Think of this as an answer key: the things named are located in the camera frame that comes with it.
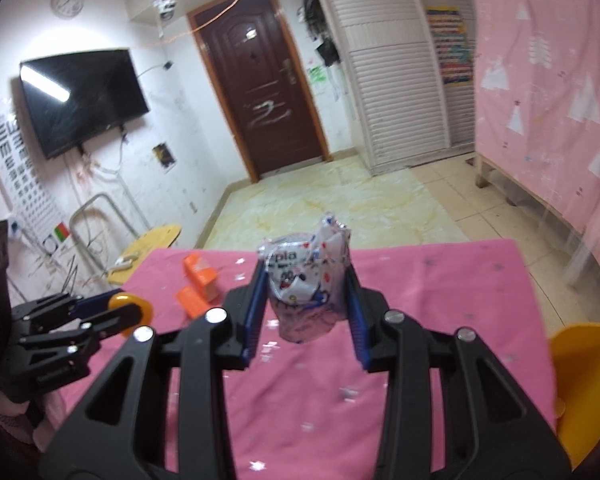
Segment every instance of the pink tablecloth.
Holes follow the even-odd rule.
[[[187,282],[188,251],[154,251],[126,290],[154,304],[159,332],[186,324],[174,294]],[[221,290],[250,278],[254,253],[205,251]],[[451,333],[473,326],[553,425],[554,374],[542,320],[522,258],[510,240],[353,251],[363,286],[381,290],[392,308],[426,328]],[[349,327],[304,345],[280,339],[268,309],[260,352],[246,372],[225,374],[235,463],[242,479],[338,480],[372,477],[382,426],[385,374],[369,375],[354,357]],[[122,345],[104,342],[92,375],[62,390],[69,409]],[[442,394],[433,388],[432,469],[444,465]],[[175,414],[170,411],[167,462],[174,468]]]

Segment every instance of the wall-mounted tv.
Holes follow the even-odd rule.
[[[46,158],[149,111],[128,50],[23,61],[20,79]]]

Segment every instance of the eye chart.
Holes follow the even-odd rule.
[[[41,184],[12,110],[0,114],[0,181],[36,240],[48,254],[55,253],[69,231],[62,222],[64,215]]]

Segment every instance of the blue gripper pad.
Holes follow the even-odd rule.
[[[363,311],[361,297],[364,294],[353,267],[349,267],[345,279],[345,300],[347,302],[347,317],[349,318],[349,329],[356,351],[356,358],[365,370],[369,370],[371,364],[369,328],[367,316]]]
[[[262,329],[262,319],[264,318],[264,311],[267,306],[268,286],[269,277],[265,270],[264,263],[259,262],[251,277],[249,291],[246,295],[249,305],[244,320],[244,343],[241,355],[245,367],[249,367],[251,359],[253,359],[257,352],[260,330]]]
[[[87,317],[96,316],[106,312],[108,309],[109,299],[119,292],[122,292],[121,288],[115,288],[114,290],[108,290],[97,296],[91,296],[90,298],[83,298],[79,300],[71,313],[71,319],[79,318],[85,319]]]

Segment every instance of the orange box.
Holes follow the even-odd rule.
[[[199,253],[191,253],[183,259],[182,263],[185,274],[205,300],[213,301],[218,297],[219,292],[216,287],[218,272],[210,267]]]
[[[209,305],[191,285],[181,288],[176,293],[176,298],[184,307],[185,312],[191,319],[196,319],[197,317],[202,316],[211,308],[211,305]]]

